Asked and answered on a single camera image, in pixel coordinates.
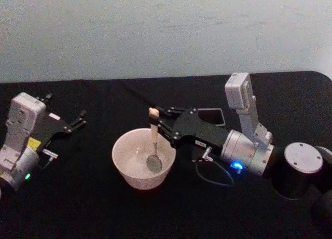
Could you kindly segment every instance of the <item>cylindrical joint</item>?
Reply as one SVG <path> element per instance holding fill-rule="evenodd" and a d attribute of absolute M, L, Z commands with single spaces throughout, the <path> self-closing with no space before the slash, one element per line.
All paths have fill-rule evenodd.
<path fill-rule="evenodd" d="M 270 144 L 266 151 L 261 151 L 244 134 L 231 130 L 220 158 L 228 163 L 240 161 L 250 172 L 262 176 L 272 150 L 273 146 Z"/>
<path fill-rule="evenodd" d="M 24 182 L 24 178 L 39 162 L 38 154 L 29 146 L 26 147 L 20 160 L 16 162 L 13 170 L 3 172 L 0 178 L 7 182 L 14 190 L 18 190 L 20 185 Z"/>
<path fill-rule="evenodd" d="M 284 155 L 275 168 L 272 184 L 281 196 L 298 199 L 306 193 L 313 174 L 322 168 L 323 159 L 314 147 L 305 143 L 289 144 Z"/>

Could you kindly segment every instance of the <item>robotic arm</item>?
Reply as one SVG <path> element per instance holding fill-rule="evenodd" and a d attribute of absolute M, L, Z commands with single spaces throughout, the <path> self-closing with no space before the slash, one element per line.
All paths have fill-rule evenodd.
<path fill-rule="evenodd" d="M 67 137 L 86 124 L 85 110 L 72 123 L 67 124 L 59 116 L 46 111 L 46 103 L 52 97 L 34 98 L 20 93 L 11 101 L 8 114 L 5 144 L 0 150 L 0 185 L 18 190 L 31 170 L 39 164 L 41 154 L 48 156 L 44 169 L 58 155 L 47 150 L 52 140 Z"/>
<path fill-rule="evenodd" d="M 332 152 L 305 143 L 272 145 L 272 134 L 258 121 L 256 97 L 248 73 L 234 73 L 225 85 L 229 107 L 240 117 L 242 133 L 217 127 L 199 117 L 198 109 L 157 107 L 159 118 L 150 118 L 172 147 L 191 144 L 212 152 L 238 170 L 271 177 L 275 190 L 298 199 L 310 184 L 322 193 L 332 189 Z"/>

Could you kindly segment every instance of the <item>black table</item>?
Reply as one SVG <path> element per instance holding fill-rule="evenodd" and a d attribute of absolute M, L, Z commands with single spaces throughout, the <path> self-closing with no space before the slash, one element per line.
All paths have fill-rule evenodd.
<path fill-rule="evenodd" d="M 270 180 L 244 172 L 233 174 L 235 188 L 225 189 L 202 181 L 194 165 L 177 156 L 164 183 L 142 192 L 131 188 L 111 162 L 116 139 L 149 127 L 147 109 L 156 104 L 221 107 L 227 126 L 240 131 L 239 118 L 227 105 L 228 78 L 1 84 L 2 144 L 10 100 L 22 91 L 53 92 L 48 111 L 70 122 L 85 108 L 88 124 L 51 144 L 59 157 L 45 171 L 33 173 L 17 193 L 4 193 L 0 238 L 323 238 L 309 214 L 321 195 L 313 187 L 299 201 L 289 201 Z M 332 149 L 327 77 L 292 72 L 251 74 L 251 80 L 260 122 L 272 132 L 274 145 L 305 142 Z"/>

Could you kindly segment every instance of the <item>cable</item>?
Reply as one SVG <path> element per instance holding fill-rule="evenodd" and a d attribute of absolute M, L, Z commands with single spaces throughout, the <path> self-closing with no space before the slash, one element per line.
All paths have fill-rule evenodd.
<path fill-rule="evenodd" d="M 203 180 L 205 180 L 205 181 L 207 181 L 207 182 L 209 182 L 209 183 L 211 183 L 211 184 L 215 184 L 215 185 L 218 185 L 218 186 L 223 186 L 223 187 L 234 187 L 234 179 L 232 178 L 232 176 L 229 174 L 229 172 L 225 169 L 225 168 L 223 168 L 220 164 L 218 164 L 217 162 L 215 162 L 215 161 L 211 161 L 212 163 L 214 163 L 214 164 L 216 164 L 224 173 L 226 173 L 226 175 L 229 177 L 229 179 L 230 179 L 230 181 L 231 181 L 231 184 L 225 184 L 225 183 L 220 183 L 220 182 L 216 182 L 216 181 L 213 181 L 213 180 L 210 180 L 210 179 L 207 179 L 207 178 L 205 178 L 205 177 L 203 177 L 200 173 L 199 173 L 199 171 L 198 171 L 198 162 L 196 162 L 196 173 L 197 173 L 197 175 L 201 178 L 201 179 L 203 179 Z"/>

